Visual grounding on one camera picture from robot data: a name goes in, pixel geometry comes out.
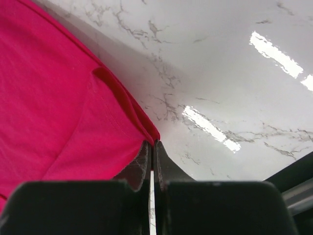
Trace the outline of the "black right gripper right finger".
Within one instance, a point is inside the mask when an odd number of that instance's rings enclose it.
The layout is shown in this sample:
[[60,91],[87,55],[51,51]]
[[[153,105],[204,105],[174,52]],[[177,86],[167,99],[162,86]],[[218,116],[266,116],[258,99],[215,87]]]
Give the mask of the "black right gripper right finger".
[[159,235],[296,235],[281,193],[267,181],[196,181],[153,147]]

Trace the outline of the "bright red t shirt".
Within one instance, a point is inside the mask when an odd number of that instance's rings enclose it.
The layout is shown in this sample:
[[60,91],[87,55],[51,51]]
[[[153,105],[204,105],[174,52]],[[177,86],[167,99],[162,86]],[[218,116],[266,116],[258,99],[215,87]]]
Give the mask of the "bright red t shirt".
[[160,134],[116,76],[29,0],[0,3],[0,206],[28,181],[109,180]]

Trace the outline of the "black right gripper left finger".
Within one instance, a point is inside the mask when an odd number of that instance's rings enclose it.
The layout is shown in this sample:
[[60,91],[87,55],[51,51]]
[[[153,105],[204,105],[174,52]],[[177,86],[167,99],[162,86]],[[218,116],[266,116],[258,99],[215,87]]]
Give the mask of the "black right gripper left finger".
[[151,145],[111,180],[19,185],[0,217],[3,235],[147,235]]

